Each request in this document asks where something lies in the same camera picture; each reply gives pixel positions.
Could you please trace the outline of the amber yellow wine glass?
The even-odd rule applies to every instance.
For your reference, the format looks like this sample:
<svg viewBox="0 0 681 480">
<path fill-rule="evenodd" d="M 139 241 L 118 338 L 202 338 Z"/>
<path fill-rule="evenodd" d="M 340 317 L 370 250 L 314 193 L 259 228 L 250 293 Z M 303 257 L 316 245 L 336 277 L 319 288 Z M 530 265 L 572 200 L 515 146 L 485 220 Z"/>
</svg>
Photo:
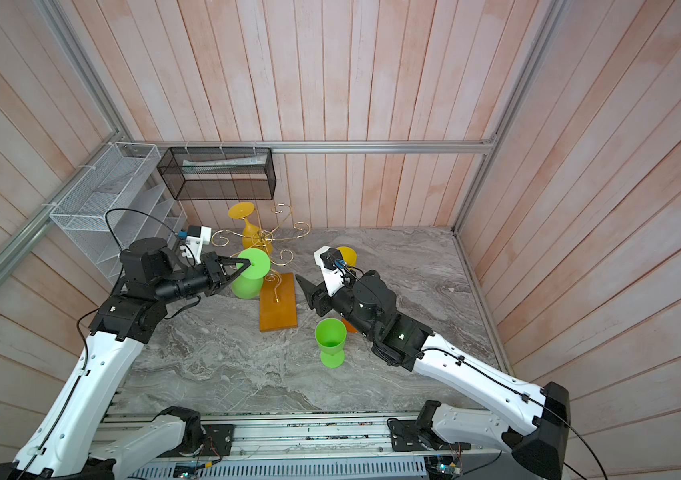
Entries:
<svg viewBox="0 0 681 480">
<path fill-rule="evenodd" d="M 242 230 L 242 246 L 244 248 L 258 248 L 266 254 L 272 253 L 272 243 L 266 240 L 266 233 L 256 225 L 250 222 L 250 216 L 256 213 L 256 206 L 252 202 L 240 202 L 234 204 L 228 210 L 228 216 L 234 220 L 244 221 L 244 229 Z"/>
</svg>

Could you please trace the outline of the orange wine glass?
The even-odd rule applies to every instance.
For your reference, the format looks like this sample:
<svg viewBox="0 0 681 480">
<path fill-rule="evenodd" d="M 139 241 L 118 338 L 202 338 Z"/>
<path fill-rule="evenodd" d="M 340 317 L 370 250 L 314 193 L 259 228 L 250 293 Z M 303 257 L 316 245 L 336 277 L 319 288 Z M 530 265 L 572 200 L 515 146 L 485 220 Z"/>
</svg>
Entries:
<svg viewBox="0 0 681 480">
<path fill-rule="evenodd" d="M 354 326 L 352 326 L 352 324 L 350 324 L 350 322 L 348 322 L 346 319 L 343 319 L 342 322 L 344 323 L 344 326 L 346 327 L 346 330 L 349 333 L 357 333 L 358 332 L 358 330 L 356 330 L 356 328 L 354 328 Z"/>
</svg>

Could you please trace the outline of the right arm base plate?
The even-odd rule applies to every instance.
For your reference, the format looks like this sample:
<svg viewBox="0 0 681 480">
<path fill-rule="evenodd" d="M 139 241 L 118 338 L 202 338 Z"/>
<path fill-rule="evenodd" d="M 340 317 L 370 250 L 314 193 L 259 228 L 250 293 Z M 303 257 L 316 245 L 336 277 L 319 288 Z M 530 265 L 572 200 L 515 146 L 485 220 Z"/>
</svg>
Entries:
<svg viewBox="0 0 681 480">
<path fill-rule="evenodd" d="M 459 450 L 471 450 L 470 443 L 448 444 L 438 438 L 430 429 L 418 426 L 417 420 L 400 420 L 399 418 L 389 418 L 387 426 L 390 430 L 391 447 L 394 452 L 415 452 L 415 451 L 452 451 L 457 453 Z"/>
</svg>

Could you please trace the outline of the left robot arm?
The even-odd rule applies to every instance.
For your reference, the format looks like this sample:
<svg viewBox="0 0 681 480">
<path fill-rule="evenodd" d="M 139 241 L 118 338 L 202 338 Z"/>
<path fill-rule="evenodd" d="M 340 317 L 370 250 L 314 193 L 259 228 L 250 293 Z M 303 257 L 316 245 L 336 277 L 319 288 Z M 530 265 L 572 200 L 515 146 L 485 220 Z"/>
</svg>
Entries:
<svg viewBox="0 0 681 480">
<path fill-rule="evenodd" d="M 206 448 L 200 413 L 186 407 L 162 410 L 122 443 L 94 449 L 92 440 L 134 360 L 170 317 L 168 306 L 180 300 L 196 306 L 252 263 L 208 252 L 186 265 L 158 237 L 136 240 L 120 252 L 120 262 L 112 294 L 90 312 L 78 364 L 28 443 L 0 463 L 0 479 L 126 479 L 166 452 L 196 457 Z"/>
</svg>

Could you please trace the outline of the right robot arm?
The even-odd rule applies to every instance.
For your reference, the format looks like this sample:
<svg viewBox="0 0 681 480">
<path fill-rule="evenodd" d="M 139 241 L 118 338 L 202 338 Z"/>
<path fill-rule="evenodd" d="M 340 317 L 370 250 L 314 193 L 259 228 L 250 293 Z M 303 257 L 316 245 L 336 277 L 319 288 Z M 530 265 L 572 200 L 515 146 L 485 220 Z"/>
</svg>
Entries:
<svg viewBox="0 0 681 480">
<path fill-rule="evenodd" d="M 570 436 L 570 393 L 510 376 L 450 344 L 428 325 L 398 310 L 397 296 L 375 270 L 343 276 L 334 286 L 298 276 L 308 307 L 343 316 L 386 364 L 432 378 L 488 409 L 480 427 L 468 411 L 438 401 L 421 410 L 417 434 L 430 448 L 470 443 L 510 454 L 522 468 L 544 479 L 564 473 Z"/>
</svg>

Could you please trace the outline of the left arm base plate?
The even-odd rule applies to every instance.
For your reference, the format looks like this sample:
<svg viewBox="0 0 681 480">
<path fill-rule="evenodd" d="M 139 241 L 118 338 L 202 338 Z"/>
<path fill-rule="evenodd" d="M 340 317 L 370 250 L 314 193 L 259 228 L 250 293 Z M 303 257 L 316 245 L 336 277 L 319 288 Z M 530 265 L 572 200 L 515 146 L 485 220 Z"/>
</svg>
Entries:
<svg viewBox="0 0 681 480">
<path fill-rule="evenodd" d="M 232 452 L 232 442 L 234 441 L 234 424 L 203 423 L 202 440 L 196 450 L 192 450 L 194 457 L 212 456 L 214 458 L 225 458 Z"/>
</svg>

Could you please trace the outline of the green wine glass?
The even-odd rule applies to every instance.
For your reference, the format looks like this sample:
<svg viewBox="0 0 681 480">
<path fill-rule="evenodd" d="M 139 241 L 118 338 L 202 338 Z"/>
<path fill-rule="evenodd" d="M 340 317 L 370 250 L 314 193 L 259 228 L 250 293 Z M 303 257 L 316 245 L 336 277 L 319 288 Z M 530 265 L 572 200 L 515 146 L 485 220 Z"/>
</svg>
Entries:
<svg viewBox="0 0 681 480">
<path fill-rule="evenodd" d="M 258 248 L 248 248 L 238 254 L 238 260 L 246 259 L 250 265 L 232 282 L 232 292 L 240 299 L 250 300 L 260 295 L 264 278 L 272 268 L 268 253 Z"/>
<path fill-rule="evenodd" d="M 347 328 L 338 319 L 328 318 L 316 326 L 316 343 L 320 348 L 320 361 L 326 368 L 339 368 L 345 362 Z"/>
</svg>

